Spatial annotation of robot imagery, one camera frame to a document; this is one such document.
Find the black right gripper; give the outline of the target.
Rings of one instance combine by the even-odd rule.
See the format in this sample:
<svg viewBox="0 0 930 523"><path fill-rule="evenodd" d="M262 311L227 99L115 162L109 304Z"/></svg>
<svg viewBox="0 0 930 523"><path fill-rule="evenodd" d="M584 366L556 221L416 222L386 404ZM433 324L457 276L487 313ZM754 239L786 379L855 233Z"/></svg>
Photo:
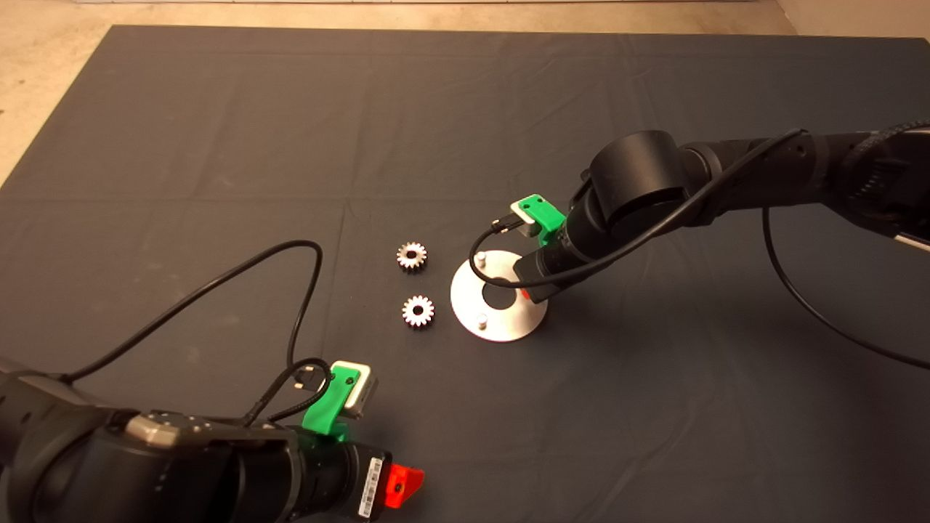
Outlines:
<svg viewBox="0 0 930 523"><path fill-rule="evenodd" d="M548 277L560 277L563 272L581 265L582 258L571 248L561 243L549 243L518 259L514 264L514 272L519 282L531 283ZM567 282L560 279L557 283L524 287L522 294L534 304L542 304L578 281L578 278L568 279Z"/></svg>

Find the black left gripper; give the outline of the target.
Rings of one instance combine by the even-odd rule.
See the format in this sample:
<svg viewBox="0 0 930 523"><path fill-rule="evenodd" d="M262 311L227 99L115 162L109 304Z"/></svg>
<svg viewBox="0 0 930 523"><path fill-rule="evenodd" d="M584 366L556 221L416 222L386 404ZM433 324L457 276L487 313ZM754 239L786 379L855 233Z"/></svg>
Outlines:
<svg viewBox="0 0 930 523"><path fill-rule="evenodd" d="M425 471L393 466L389 451L300 434L300 487L290 519L335 514L353 522L374 522L384 509L400 508L421 489Z"/></svg>

